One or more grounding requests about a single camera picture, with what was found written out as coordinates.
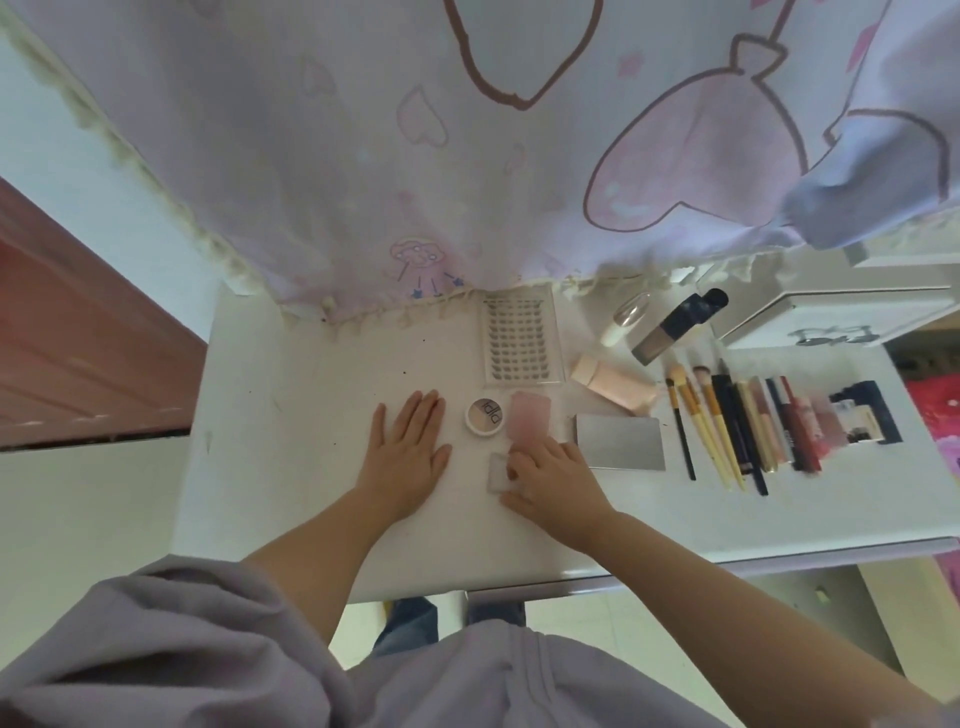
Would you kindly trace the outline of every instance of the left hand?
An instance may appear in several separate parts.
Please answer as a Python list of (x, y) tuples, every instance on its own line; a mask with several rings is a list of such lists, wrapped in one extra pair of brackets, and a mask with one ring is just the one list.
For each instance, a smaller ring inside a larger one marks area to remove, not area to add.
[(413, 515), (427, 500), (446, 470), (451, 445), (434, 450), (446, 401), (436, 390), (414, 392), (384, 432), (387, 406), (373, 412), (370, 444), (355, 490), (385, 507), (391, 522)]

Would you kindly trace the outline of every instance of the lavender sweatshirt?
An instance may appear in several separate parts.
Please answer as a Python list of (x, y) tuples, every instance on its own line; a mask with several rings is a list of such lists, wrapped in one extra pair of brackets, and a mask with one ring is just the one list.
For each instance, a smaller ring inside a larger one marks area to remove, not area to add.
[(723, 723), (605, 652), (502, 621), (343, 671), (258, 572), (168, 556), (95, 585), (0, 672), (0, 725)]

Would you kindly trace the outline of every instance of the pink cartoon curtain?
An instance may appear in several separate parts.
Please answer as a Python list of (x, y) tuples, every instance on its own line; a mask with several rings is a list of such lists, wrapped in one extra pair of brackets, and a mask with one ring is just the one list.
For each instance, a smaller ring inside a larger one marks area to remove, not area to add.
[(953, 204), (955, 0), (7, 0), (288, 308), (845, 245)]

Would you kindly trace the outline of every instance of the finger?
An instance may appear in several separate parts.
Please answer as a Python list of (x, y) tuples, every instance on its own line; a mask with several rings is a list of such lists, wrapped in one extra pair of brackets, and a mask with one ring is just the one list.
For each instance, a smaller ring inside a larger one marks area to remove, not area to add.
[(379, 448), (383, 445), (383, 423), (387, 418), (387, 405), (381, 402), (373, 410), (373, 422), (370, 425), (370, 444), (369, 449)]
[(516, 442), (510, 448), (510, 452), (522, 452), (525, 455), (529, 455), (530, 459), (537, 463), (537, 466), (540, 468), (542, 468), (549, 459), (549, 453), (546, 447), (543, 445), (543, 442), (539, 440)]
[(530, 482), (537, 476), (537, 464), (526, 452), (511, 452), (507, 458), (507, 477), (510, 477), (510, 471), (514, 472), (514, 477)]
[(410, 424), (407, 425), (407, 432), (403, 436), (403, 442), (415, 445), (423, 436), (423, 428), (430, 417), (433, 405), (437, 403), (437, 390), (433, 389), (427, 393), (426, 397), (420, 400), (417, 409), (414, 410), (414, 416), (410, 418)]
[(586, 457), (584, 457), (584, 454), (580, 452), (580, 448), (578, 448), (574, 443), (562, 443), (560, 447), (564, 449), (566, 456), (573, 462), (580, 463), (581, 465), (587, 464)]
[(534, 504), (525, 497), (518, 496), (516, 493), (501, 493), (500, 504), (505, 508), (519, 514), (527, 521), (533, 521), (536, 509)]
[(446, 466), (450, 462), (450, 455), (453, 453), (452, 445), (444, 445), (433, 453), (430, 458), (430, 480), (436, 485), (443, 476)]
[(546, 451), (549, 452), (554, 457), (558, 457), (561, 460), (567, 460), (566, 452), (563, 448), (560, 447), (560, 443), (554, 440), (552, 437), (547, 437), (543, 440), (543, 446), (546, 448)]
[(400, 414), (394, 420), (394, 426), (390, 428), (390, 437), (387, 438), (387, 442), (398, 443), (403, 439), (403, 435), (407, 432), (407, 425), (410, 424), (410, 418), (414, 416), (414, 410), (417, 409), (422, 397), (423, 392), (414, 392), (407, 398), (407, 401), (403, 404), (403, 409), (400, 410)]
[(420, 445), (433, 452), (437, 446), (437, 438), (440, 436), (440, 425), (444, 423), (444, 412), (446, 412), (446, 400), (441, 397), (437, 400), (433, 411), (430, 413), (430, 419), (426, 421), (426, 427), (423, 429), (423, 435), (420, 437)]

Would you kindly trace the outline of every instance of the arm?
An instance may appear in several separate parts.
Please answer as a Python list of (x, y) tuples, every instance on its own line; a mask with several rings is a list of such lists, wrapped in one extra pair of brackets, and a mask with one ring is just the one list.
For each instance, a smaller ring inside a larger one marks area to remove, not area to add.
[(593, 558), (643, 601), (750, 728), (856, 726), (939, 704), (902, 676), (608, 503), (575, 445), (509, 460), (501, 502)]
[(384, 433), (386, 407), (373, 413), (370, 443), (356, 485), (319, 516), (248, 556), (330, 644), (350, 589), (370, 549), (395, 522), (433, 493), (452, 447), (434, 450), (445, 403), (415, 392)]

